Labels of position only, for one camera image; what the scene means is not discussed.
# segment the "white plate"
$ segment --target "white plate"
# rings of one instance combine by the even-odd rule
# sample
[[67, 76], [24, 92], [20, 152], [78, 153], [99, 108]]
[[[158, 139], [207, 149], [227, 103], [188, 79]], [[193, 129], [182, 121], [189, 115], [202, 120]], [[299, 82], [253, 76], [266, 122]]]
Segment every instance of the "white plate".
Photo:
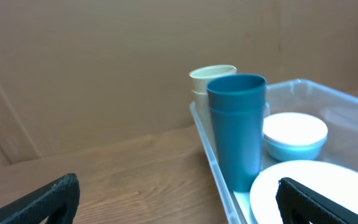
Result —
[[250, 205], [259, 224], [283, 223], [275, 198], [283, 177], [291, 177], [358, 214], [358, 172], [326, 162], [290, 161], [265, 169], [252, 184]]

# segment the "blue cup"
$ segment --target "blue cup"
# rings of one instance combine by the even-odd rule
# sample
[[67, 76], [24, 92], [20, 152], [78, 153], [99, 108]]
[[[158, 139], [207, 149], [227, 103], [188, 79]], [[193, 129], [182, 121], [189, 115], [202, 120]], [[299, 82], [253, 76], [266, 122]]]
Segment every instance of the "blue cup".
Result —
[[219, 166], [229, 190], [248, 192], [260, 172], [266, 83], [253, 74], [208, 83]]
[[256, 74], [237, 74], [207, 85], [209, 105], [221, 111], [246, 111], [264, 106], [267, 81]]

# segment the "wooden wall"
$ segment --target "wooden wall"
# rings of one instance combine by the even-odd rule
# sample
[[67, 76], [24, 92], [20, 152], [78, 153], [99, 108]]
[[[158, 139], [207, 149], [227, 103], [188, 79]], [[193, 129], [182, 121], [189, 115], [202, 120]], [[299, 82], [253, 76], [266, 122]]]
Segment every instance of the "wooden wall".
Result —
[[15, 161], [188, 126], [188, 72], [217, 63], [356, 88], [358, 0], [0, 0]]

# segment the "wooden table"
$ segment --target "wooden table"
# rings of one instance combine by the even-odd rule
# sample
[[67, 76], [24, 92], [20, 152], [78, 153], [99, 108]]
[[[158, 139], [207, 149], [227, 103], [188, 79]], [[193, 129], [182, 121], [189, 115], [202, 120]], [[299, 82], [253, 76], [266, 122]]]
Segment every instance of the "wooden table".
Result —
[[194, 126], [0, 170], [0, 207], [74, 172], [75, 223], [226, 223]]

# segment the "cup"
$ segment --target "cup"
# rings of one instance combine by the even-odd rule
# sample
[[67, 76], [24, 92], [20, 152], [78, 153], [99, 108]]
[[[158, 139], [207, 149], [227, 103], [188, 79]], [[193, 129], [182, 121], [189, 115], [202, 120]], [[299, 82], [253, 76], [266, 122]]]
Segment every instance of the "cup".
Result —
[[248, 192], [260, 172], [266, 84], [264, 77], [254, 74], [208, 83], [219, 166], [229, 190]]
[[212, 130], [211, 115], [209, 113], [208, 106], [208, 95], [206, 93], [198, 93], [193, 90], [195, 102], [196, 102], [196, 111], [200, 117], [201, 123], [203, 124], [204, 130], [208, 137], [209, 143], [211, 144], [212, 150], [214, 151], [215, 157], [219, 160], [218, 153], [215, 146], [215, 138]]
[[237, 72], [233, 65], [212, 65], [198, 68], [189, 73], [193, 80], [193, 91], [197, 93], [206, 93], [206, 85], [215, 78], [225, 75], [232, 75]]

